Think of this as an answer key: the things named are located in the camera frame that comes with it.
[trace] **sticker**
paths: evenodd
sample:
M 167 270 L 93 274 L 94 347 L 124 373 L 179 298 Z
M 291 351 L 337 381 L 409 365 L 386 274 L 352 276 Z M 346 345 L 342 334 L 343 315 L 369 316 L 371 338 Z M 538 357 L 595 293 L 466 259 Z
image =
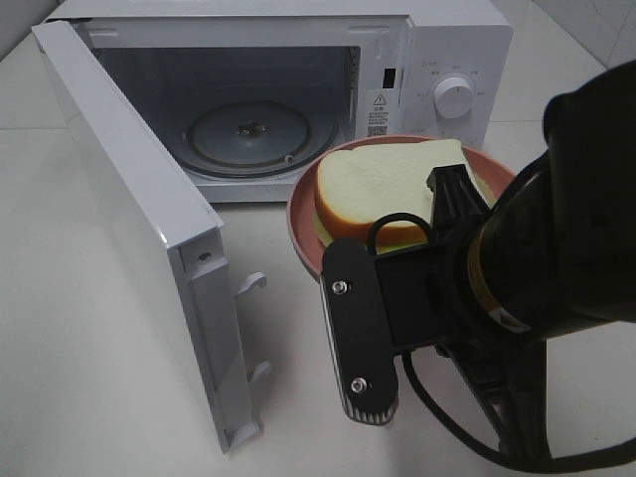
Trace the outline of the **sticker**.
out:
M 367 136 L 382 136 L 392 132 L 397 102 L 398 95 L 392 88 L 367 91 Z
M 486 283 L 484 273 L 481 268 L 481 258 L 479 256 L 479 248 L 481 245 L 481 239 L 484 235 L 484 228 L 482 228 L 479 236 L 477 236 L 470 247 L 468 248 L 468 256 L 466 257 L 466 264 L 468 268 L 468 281 L 473 289 L 475 298 L 482 306 L 482 308 L 490 315 L 490 317 L 513 333 L 524 333 L 532 330 L 526 323 L 515 318 L 510 312 L 508 312 L 497 298 L 493 295 L 492 291 Z

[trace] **screw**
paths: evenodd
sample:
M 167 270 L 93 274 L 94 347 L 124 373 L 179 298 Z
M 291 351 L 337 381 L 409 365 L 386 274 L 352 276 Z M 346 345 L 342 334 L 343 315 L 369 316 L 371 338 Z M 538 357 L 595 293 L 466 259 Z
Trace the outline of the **screw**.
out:
M 364 378 L 355 378 L 353 381 L 351 381 L 351 391 L 353 391 L 357 395 L 361 395 L 366 390 L 367 382 Z
M 334 281 L 334 284 L 331 285 L 331 289 L 337 295 L 344 295 L 347 291 L 349 291 L 349 285 L 347 285 L 346 281 L 338 280 Z

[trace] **black cable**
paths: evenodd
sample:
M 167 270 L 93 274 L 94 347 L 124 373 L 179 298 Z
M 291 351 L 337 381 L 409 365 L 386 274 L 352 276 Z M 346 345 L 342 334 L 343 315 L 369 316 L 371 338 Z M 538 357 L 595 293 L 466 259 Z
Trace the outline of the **black cable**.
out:
M 376 235 L 378 234 L 378 231 L 386 224 L 401 221 L 416 224 L 424 231 L 424 233 L 426 234 L 426 239 L 429 242 L 431 241 L 432 228 L 427 221 L 425 221 L 422 217 L 416 216 L 415 214 L 409 214 L 408 212 L 397 212 L 395 214 L 388 214 L 387 216 L 384 216 L 374 222 L 374 224 L 369 229 L 369 233 L 367 234 L 367 251 L 371 255 L 377 255 L 378 251 L 376 250 Z
M 402 353 L 401 360 L 410 385 L 437 420 L 473 452 L 502 467 L 521 472 L 559 474 L 615 467 L 636 460 L 636 437 L 612 447 L 567 457 L 533 460 L 502 454 L 475 439 L 435 402 L 417 377 L 410 352 Z

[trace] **bread crust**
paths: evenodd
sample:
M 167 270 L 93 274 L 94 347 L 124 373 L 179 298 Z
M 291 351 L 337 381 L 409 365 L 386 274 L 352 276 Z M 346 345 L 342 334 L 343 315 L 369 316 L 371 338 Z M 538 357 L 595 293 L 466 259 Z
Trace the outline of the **bread crust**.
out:
M 373 223 L 352 223 L 338 216 L 324 201 L 320 193 L 319 174 L 316 174 L 314 188 L 314 202 L 316 214 L 327 232 L 334 239 L 357 239 L 362 243 L 367 241 L 369 229 Z M 378 245 L 402 245 L 426 241 L 426 234 L 418 226 L 395 226 L 387 224 L 376 235 Z

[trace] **white dial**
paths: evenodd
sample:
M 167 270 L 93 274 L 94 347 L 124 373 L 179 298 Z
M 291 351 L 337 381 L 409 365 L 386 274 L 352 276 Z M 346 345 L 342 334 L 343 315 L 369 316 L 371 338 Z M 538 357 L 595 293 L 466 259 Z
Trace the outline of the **white dial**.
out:
M 433 92 L 433 101 L 442 117 L 455 119 L 470 111 L 473 95 L 473 86 L 468 79 L 453 76 L 439 82 Z

